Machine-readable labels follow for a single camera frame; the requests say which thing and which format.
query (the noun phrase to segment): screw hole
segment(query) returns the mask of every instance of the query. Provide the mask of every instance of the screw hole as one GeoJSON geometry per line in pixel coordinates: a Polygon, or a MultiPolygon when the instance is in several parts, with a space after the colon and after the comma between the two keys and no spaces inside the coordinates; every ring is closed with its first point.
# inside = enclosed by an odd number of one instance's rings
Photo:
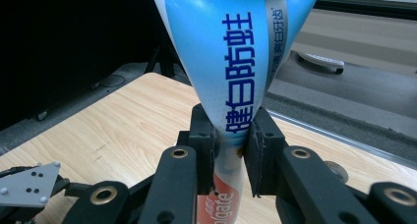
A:
{"type": "Polygon", "coordinates": [[[174,221],[174,218],[174,213],[170,211],[162,211],[157,215],[156,221],[159,224],[170,224],[174,221]]]}
{"type": "Polygon", "coordinates": [[[339,218],[343,223],[346,224],[358,224],[359,220],[351,213],[348,212],[341,212],[339,213],[339,218]]]}
{"type": "Polygon", "coordinates": [[[414,196],[400,189],[387,188],[384,190],[384,194],[392,201],[405,206],[415,206],[417,204],[414,196]]]}
{"type": "Polygon", "coordinates": [[[171,156],[174,158],[183,158],[188,155],[188,151],[182,148],[177,148],[171,152],[171,156]]]}
{"type": "Polygon", "coordinates": [[[111,196],[111,191],[102,191],[97,194],[98,199],[105,199],[111,196]]]}
{"type": "Polygon", "coordinates": [[[113,186],[101,187],[95,190],[89,200],[95,205],[102,205],[115,199],[117,196],[117,190],[113,186]]]}
{"type": "Polygon", "coordinates": [[[304,149],[301,148],[296,148],[291,150],[291,153],[293,156],[298,157],[298,158],[309,158],[310,157],[310,153],[304,149]]]}

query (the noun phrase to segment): black cable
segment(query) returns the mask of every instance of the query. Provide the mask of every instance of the black cable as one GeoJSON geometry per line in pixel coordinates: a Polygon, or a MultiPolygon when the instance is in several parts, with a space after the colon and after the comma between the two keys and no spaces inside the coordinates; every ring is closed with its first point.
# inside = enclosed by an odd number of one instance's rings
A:
{"type": "Polygon", "coordinates": [[[11,169],[0,172],[0,178],[13,175],[16,173],[20,173],[20,172],[23,172],[32,168],[33,167],[12,167],[11,169]]]}

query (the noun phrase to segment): gray floor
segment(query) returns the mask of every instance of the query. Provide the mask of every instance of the gray floor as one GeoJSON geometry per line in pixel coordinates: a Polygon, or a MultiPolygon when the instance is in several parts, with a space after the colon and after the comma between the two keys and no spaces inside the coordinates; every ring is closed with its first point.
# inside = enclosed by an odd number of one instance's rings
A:
{"type": "MultiPolygon", "coordinates": [[[[46,118],[0,132],[0,154],[53,127],[105,95],[138,78],[146,64],[127,64],[95,89],[68,99],[46,118]]],[[[177,81],[188,84],[177,68],[177,81]]],[[[409,167],[417,162],[417,76],[410,78],[347,64],[342,75],[299,62],[292,54],[268,90],[264,105],[278,116],[409,167]]]]}

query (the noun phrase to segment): light wood surface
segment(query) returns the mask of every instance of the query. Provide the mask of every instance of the light wood surface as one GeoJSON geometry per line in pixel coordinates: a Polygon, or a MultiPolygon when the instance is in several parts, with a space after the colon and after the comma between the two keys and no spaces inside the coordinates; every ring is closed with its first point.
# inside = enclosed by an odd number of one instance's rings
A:
{"type": "MultiPolygon", "coordinates": [[[[0,157],[0,170],[61,162],[73,182],[120,181],[131,187],[154,173],[161,152],[190,126],[194,90],[157,74],[120,88],[47,132],[0,157]]],[[[310,147],[323,160],[342,165],[348,184],[368,192],[372,183],[393,181],[417,190],[417,172],[360,149],[275,120],[289,144],[310,147]]],[[[76,201],[52,198],[37,223],[59,223],[76,201]]],[[[273,196],[252,198],[246,179],[236,223],[279,223],[273,196]]]]}

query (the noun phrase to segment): red label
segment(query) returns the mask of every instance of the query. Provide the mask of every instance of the red label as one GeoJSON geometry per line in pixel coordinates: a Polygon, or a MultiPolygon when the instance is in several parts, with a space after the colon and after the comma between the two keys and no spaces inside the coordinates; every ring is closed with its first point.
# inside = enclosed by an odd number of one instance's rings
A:
{"type": "Polygon", "coordinates": [[[237,216],[240,194],[217,175],[213,176],[218,195],[198,197],[197,219],[200,224],[231,224],[237,216]]]}

